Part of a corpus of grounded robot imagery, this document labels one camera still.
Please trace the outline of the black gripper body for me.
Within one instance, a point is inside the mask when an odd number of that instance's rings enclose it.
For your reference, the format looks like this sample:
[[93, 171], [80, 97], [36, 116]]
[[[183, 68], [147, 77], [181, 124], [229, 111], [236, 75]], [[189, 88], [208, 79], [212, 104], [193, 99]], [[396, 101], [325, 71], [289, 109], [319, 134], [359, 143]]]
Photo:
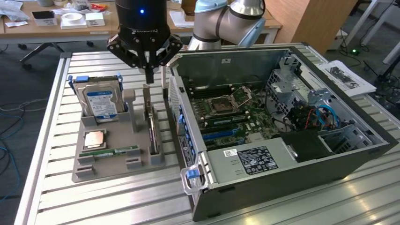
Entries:
[[159, 50], [171, 36], [167, 1], [117, 0], [115, 4], [120, 39], [139, 55]]

